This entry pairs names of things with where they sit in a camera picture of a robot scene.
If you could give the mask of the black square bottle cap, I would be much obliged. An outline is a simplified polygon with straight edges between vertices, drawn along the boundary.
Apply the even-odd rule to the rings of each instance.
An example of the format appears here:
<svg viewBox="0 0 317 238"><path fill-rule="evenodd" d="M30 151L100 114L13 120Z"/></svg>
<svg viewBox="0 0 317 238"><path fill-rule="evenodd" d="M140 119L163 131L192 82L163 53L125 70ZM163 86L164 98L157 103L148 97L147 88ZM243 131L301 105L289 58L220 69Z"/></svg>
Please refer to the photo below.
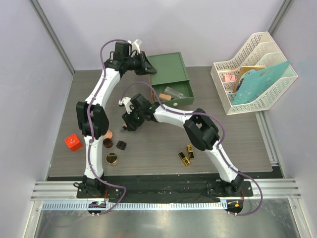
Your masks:
<svg viewBox="0 0 317 238"><path fill-rule="evenodd" d="M120 150L125 150L127 146L127 143L124 141L119 140L116 147Z"/></svg>

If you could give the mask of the peach foundation bottle capped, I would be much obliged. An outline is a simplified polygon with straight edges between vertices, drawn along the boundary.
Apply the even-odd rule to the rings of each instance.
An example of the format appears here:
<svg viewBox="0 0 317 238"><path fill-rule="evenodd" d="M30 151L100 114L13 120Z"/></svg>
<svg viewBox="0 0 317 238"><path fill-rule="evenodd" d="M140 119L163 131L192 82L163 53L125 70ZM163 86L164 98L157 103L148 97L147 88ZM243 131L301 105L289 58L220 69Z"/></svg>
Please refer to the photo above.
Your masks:
<svg viewBox="0 0 317 238"><path fill-rule="evenodd" d="M159 99L161 101L170 101L170 100L172 100L172 97L170 95L167 95L167 94L164 94L164 93L160 93L158 97L159 97Z"/></svg>

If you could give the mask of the green top drawer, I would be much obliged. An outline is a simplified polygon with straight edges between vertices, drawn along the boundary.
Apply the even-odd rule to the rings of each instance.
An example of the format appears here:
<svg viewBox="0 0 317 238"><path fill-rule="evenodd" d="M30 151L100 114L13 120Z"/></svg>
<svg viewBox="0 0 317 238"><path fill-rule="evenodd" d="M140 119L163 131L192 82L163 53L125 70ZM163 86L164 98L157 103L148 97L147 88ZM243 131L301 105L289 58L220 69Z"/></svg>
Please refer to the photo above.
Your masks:
<svg viewBox="0 0 317 238"><path fill-rule="evenodd" d="M152 92L153 102L159 99L163 104L177 108L192 105L194 93L189 80L163 84L154 84L152 88L157 96Z"/></svg>

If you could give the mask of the peach foundation bottle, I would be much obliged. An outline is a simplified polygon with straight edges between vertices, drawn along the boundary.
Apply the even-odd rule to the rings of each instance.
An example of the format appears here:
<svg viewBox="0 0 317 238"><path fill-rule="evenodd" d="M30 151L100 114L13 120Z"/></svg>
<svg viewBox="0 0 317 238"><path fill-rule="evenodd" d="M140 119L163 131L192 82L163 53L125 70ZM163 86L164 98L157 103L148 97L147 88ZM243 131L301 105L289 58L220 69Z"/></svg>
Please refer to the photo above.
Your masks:
<svg viewBox="0 0 317 238"><path fill-rule="evenodd" d="M119 130L119 132L120 132L120 133L123 133L123 132L125 132L126 130L127 130L127 125L124 124L124 125L122 126L122 128Z"/></svg>

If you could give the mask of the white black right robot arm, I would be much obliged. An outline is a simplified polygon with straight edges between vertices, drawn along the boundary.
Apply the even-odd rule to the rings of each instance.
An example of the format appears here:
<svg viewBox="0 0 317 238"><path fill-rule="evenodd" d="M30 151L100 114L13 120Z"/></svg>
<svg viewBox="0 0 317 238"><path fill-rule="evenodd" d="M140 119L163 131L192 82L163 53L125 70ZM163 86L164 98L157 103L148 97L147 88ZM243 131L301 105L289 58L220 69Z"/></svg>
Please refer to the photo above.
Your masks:
<svg viewBox="0 0 317 238"><path fill-rule="evenodd" d="M205 152L217 168L225 193L234 196L241 191L244 178L223 149L219 130L204 110L183 111L159 102L152 104L141 94L124 97L118 104L126 109L122 118L128 131L135 131L146 120L183 128L191 144Z"/></svg>

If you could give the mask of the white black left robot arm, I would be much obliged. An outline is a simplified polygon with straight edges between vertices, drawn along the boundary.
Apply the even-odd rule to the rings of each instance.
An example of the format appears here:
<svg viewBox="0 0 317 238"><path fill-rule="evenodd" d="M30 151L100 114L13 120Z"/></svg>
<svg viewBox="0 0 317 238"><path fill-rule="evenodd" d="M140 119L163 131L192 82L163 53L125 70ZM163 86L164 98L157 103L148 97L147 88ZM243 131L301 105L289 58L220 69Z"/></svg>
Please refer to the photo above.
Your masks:
<svg viewBox="0 0 317 238"><path fill-rule="evenodd" d="M76 183L78 198L99 198L105 194L103 169L103 141L109 128L105 113L107 101L127 71L137 75L156 73L140 49L142 41L134 42L115 39L115 49L107 60L102 61L102 73L91 94L76 105L78 127L86 146L86 168L81 183Z"/></svg>

